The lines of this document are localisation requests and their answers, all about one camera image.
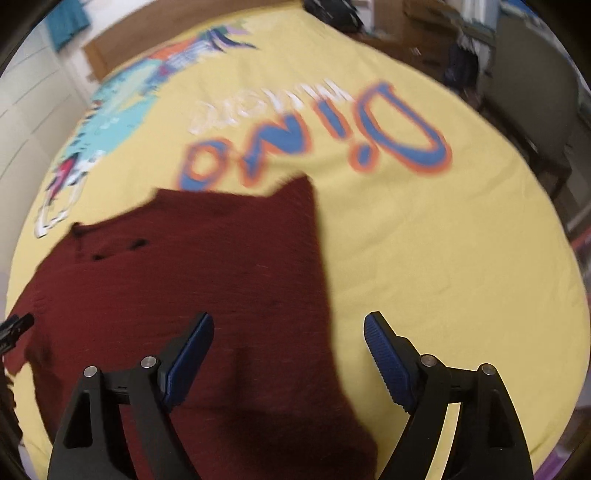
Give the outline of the teal curtain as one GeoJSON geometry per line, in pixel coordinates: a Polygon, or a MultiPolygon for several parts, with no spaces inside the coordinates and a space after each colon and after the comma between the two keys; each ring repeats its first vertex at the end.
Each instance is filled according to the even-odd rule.
{"type": "Polygon", "coordinates": [[[91,22],[82,1],[63,0],[48,14],[46,24],[52,47],[59,52],[91,22]]]}

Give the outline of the wooden drawer cabinet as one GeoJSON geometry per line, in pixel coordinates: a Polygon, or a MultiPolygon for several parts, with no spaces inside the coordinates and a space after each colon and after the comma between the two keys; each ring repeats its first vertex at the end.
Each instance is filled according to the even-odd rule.
{"type": "Polygon", "coordinates": [[[459,45],[459,12],[444,1],[374,3],[374,48],[444,82],[478,79],[478,55],[459,45]]]}

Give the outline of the black backpack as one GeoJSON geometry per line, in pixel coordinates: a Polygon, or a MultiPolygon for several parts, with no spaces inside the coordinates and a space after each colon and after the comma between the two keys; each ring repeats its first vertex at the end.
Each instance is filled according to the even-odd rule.
{"type": "Polygon", "coordinates": [[[363,30],[363,21],[358,10],[349,0],[304,0],[304,10],[346,34],[356,34],[363,30]]]}

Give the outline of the yellow dinosaur print bedspread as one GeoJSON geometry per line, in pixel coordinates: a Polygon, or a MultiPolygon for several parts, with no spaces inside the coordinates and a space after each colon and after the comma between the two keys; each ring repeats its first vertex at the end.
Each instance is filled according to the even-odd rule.
{"type": "MultiPolygon", "coordinates": [[[[48,16],[1,5],[1,76],[48,16]]],[[[587,373],[575,254],[527,161],[472,107],[298,2],[191,27],[98,83],[30,209],[14,313],[76,224],[161,190],[315,194],[332,358],[377,446],[371,479],[531,479],[587,373]]],[[[1,353],[1,474],[50,479],[32,371],[1,353]]]]}

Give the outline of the wooden headboard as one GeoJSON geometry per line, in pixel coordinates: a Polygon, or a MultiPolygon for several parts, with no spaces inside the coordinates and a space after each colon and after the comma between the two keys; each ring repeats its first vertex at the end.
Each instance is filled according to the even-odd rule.
{"type": "Polygon", "coordinates": [[[92,75],[101,82],[138,54],[191,27],[256,8],[286,4],[274,0],[153,1],[133,11],[83,46],[92,75]]]}

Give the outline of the dark red knit sweater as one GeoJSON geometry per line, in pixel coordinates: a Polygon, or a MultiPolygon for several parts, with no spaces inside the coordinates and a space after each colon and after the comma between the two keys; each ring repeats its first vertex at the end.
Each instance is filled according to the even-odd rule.
{"type": "Polygon", "coordinates": [[[161,190],[74,225],[13,311],[34,326],[4,358],[32,371],[54,436],[83,369],[126,369],[201,312],[214,338],[173,425],[204,479],[371,479],[377,446],[342,394],[311,182],[270,196],[161,190]]]}

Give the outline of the grey green chair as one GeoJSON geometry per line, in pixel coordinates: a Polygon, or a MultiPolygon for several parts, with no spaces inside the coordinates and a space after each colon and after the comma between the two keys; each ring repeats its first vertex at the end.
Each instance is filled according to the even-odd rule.
{"type": "Polygon", "coordinates": [[[549,41],[519,17],[497,24],[490,77],[480,111],[499,122],[527,152],[534,174],[556,179],[556,199],[572,174],[566,147],[578,112],[575,70],[549,41]]]}

